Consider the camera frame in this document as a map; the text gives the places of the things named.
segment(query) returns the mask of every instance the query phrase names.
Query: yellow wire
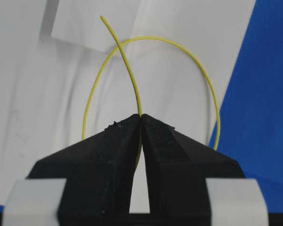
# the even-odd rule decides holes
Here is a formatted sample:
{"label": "yellow wire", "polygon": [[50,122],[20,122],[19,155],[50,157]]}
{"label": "yellow wire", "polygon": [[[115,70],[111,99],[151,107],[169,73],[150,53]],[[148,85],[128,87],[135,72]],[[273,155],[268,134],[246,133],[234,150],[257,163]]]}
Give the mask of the yellow wire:
{"label": "yellow wire", "polygon": [[[219,107],[218,107],[217,97],[216,97],[216,93],[215,93],[215,89],[214,89],[213,83],[210,80],[210,78],[209,78],[206,70],[202,66],[201,62],[189,50],[187,50],[183,46],[181,46],[181,45],[179,45],[176,42],[173,42],[171,40],[167,40],[167,39],[160,38],[160,37],[155,37],[155,36],[136,37],[136,38],[132,38],[132,39],[124,41],[123,43],[121,43],[121,46],[125,46],[125,45],[127,45],[127,44],[129,44],[131,42],[138,41],[138,40],[158,40],[158,41],[163,41],[163,42],[169,43],[169,44],[171,44],[173,46],[176,46],[179,49],[181,49],[182,51],[184,51],[196,63],[196,65],[199,67],[201,73],[203,74],[203,76],[205,77],[205,79],[208,82],[208,85],[210,87],[210,90],[212,92],[212,96],[213,96],[213,99],[214,99],[215,111],[216,111],[216,116],[217,116],[217,133],[216,133],[216,137],[215,137],[214,149],[217,150],[218,144],[219,144],[219,138],[220,138],[220,130],[221,130],[221,121],[220,121]],[[88,112],[89,112],[89,108],[90,108],[90,104],[91,104],[91,101],[92,101],[92,97],[93,97],[94,91],[95,91],[95,89],[96,89],[96,87],[97,87],[97,85],[99,83],[100,76],[103,73],[107,63],[110,61],[110,59],[113,57],[113,55],[117,51],[118,51],[118,47],[115,47],[114,50],[108,55],[108,57],[106,58],[105,62],[102,65],[102,67],[100,68],[100,71],[99,71],[99,73],[98,73],[98,75],[97,75],[97,77],[95,79],[94,84],[93,84],[93,87],[92,87],[92,90],[91,90],[91,93],[89,95],[89,99],[88,99],[88,102],[87,102],[87,106],[86,106],[86,109],[85,109],[85,114],[84,114],[84,119],[83,119],[82,139],[85,139],[85,136],[86,136],[87,117],[88,117]]]}

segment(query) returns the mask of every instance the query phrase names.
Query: white tape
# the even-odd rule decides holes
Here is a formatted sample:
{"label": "white tape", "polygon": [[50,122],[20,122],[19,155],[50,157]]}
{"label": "white tape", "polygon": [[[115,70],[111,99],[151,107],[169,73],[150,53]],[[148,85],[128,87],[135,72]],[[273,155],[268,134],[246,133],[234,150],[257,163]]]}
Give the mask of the white tape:
{"label": "white tape", "polygon": [[212,226],[268,226],[268,212],[254,179],[207,178]]}
{"label": "white tape", "polygon": [[15,183],[3,211],[3,226],[59,226],[58,207],[66,179],[29,179]]}

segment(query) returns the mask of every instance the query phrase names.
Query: white backdrop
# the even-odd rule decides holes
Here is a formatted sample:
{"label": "white backdrop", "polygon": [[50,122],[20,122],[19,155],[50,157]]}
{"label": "white backdrop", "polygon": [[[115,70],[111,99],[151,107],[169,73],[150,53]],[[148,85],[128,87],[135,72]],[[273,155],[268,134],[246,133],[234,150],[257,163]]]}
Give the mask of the white backdrop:
{"label": "white backdrop", "polygon": [[[84,18],[88,11],[82,7],[88,1],[75,1]],[[61,6],[67,2],[60,0]],[[187,47],[206,67],[221,104],[254,2],[142,0],[131,37],[162,36]],[[56,26],[64,30],[75,26],[76,32],[92,37],[88,20],[72,17],[70,7],[61,9],[69,12],[57,14],[58,7],[59,0],[0,0],[1,204],[14,181],[24,178],[37,159],[80,141],[86,101],[107,56],[84,43],[72,43],[63,33],[53,38]],[[54,24],[56,16],[65,23]],[[216,117],[208,86],[195,64],[174,47],[155,41],[133,43],[127,53],[143,112],[207,144]],[[136,112],[129,76],[115,57],[95,92],[87,135]],[[131,212],[148,211],[142,155],[134,176]]]}

